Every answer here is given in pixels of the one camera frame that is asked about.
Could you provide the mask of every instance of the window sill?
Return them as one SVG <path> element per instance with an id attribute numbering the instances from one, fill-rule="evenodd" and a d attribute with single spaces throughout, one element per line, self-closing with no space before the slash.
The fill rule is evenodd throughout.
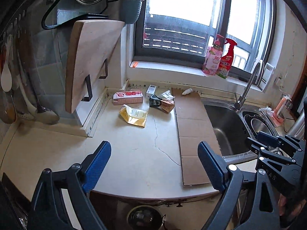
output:
<path id="1" fill-rule="evenodd" d="M 183 66 L 176 66 L 171 64 L 162 64 L 162 63 L 153 63 L 153 62 L 132 62 L 130 64 L 130 68 L 143 68 L 143 69 L 155 69 L 155 70 L 164 70 L 164 71 L 172 71 L 172 72 L 179 72 L 179 73 L 187 73 L 192 74 L 196 76 L 203 76 L 208 77 L 210 79 L 215 79 L 216 81 L 225 82 L 225 85 L 228 84 L 235 84 L 235 85 L 241 85 L 245 87 L 247 85 L 246 82 L 238 80 L 233 77 L 227 77 L 226 79 L 223 79 L 217 75 L 211 76 L 203 73 L 200 69 L 192 68 L 192 67 L 183 67 Z M 251 89 L 255 91 L 262 92 L 257 86 L 252 85 Z"/>

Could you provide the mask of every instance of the wooden cutting board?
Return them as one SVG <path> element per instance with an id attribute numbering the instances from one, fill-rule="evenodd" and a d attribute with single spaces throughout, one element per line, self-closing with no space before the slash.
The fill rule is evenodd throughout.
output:
<path id="1" fill-rule="evenodd" d="M 87 93 L 85 78 L 96 82 L 105 59 L 119 39 L 124 22 L 113 20 L 76 21 L 70 36 L 65 81 L 65 110 L 73 113 Z"/>

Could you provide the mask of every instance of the countertop crack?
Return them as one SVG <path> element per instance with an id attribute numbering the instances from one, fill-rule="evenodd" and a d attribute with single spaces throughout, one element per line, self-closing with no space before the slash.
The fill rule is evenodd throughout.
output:
<path id="1" fill-rule="evenodd" d="M 153 116 L 153 121 L 154 121 L 154 126 L 156 128 L 156 138 L 154 139 L 155 147 L 158 148 L 160 151 L 162 151 L 164 154 L 166 154 L 169 157 L 169 159 L 171 159 L 175 164 L 177 164 L 167 153 L 165 153 L 163 150 L 161 150 L 159 147 L 157 147 L 156 139 L 158 138 L 158 130 L 157 130 L 156 120 L 155 120 L 154 116 Z"/>

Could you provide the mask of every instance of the cardboard sheet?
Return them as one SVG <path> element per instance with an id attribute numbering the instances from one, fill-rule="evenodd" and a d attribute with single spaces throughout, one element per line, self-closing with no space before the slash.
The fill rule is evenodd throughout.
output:
<path id="1" fill-rule="evenodd" d="M 181 95 L 182 90 L 172 89 L 182 159 L 184 185 L 210 183 L 197 155 L 200 142 L 206 141 L 213 151 L 222 156 L 206 109 L 198 93 Z"/>

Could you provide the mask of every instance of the blue gripper pad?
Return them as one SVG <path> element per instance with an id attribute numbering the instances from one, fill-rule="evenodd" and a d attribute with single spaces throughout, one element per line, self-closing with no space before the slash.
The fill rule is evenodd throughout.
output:
<path id="1" fill-rule="evenodd" d="M 93 154 L 88 155 L 82 162 L 82 171 L 85 174 L 85 181 L 82 189 L 89 193 L 96 186 L 109 158 L 111 156 L 111 145 L 103 141 Z"/>
<path id="2" fill-rule="evenodd" d="M 223 192 L 228 181 L 226 162 L 221 156 L 215 154 L 205 141 L 199 143 L 197 153 L 213 188 Z"/>

